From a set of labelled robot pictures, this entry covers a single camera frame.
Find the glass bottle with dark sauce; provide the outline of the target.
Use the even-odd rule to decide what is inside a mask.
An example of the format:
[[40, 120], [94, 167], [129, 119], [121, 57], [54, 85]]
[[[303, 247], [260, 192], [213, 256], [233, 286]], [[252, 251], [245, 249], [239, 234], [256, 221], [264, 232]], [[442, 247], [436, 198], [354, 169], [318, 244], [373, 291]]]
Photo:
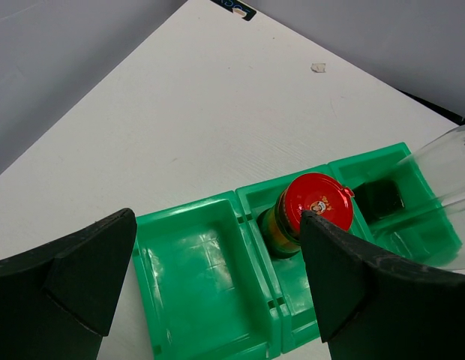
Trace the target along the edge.
[[465, 125], [392, 165], [373, 168], [353, 189], [369, 224], [465, 197]]

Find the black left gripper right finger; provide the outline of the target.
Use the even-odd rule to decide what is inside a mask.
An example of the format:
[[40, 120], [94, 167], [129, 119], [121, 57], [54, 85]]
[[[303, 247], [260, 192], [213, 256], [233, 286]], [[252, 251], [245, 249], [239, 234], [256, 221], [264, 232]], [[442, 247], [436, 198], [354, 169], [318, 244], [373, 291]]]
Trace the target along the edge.
[[465, 359], [465, 274], [410, 261], [312, 211], [299, 240], [333, 359]]

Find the red cap sauce bottle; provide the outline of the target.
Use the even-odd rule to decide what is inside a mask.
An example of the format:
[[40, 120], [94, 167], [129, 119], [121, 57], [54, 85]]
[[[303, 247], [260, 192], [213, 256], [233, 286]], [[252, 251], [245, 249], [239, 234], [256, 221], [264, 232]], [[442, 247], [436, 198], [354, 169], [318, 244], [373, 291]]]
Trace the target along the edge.
[[301, 250], [302, 213], [311, 211], [342, 230], [353, 223], [354, 193], [329, 175], [309, 172], [295, 178], [276, 203], [258, 217], [258, 226], [269, 253], [287, 259]]

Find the clear glass bottle gold spout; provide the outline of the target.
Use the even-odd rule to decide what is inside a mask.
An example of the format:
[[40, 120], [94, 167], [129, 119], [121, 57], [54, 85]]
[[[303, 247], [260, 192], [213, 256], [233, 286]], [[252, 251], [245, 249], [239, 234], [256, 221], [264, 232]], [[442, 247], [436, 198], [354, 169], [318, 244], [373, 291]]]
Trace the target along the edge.
[[450, 272], [465, 272], [465, 198], [404, 209], [371, 227], [376, 243], [397, 255]]

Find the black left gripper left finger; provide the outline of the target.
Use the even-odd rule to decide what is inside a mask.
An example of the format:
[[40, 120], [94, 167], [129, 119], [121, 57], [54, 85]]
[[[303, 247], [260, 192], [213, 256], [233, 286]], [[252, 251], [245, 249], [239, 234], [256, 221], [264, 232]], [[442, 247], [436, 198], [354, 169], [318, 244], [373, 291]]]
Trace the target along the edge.
[[123, 208], [0, 260], [0, 359], [96, 359], [137, 234]]

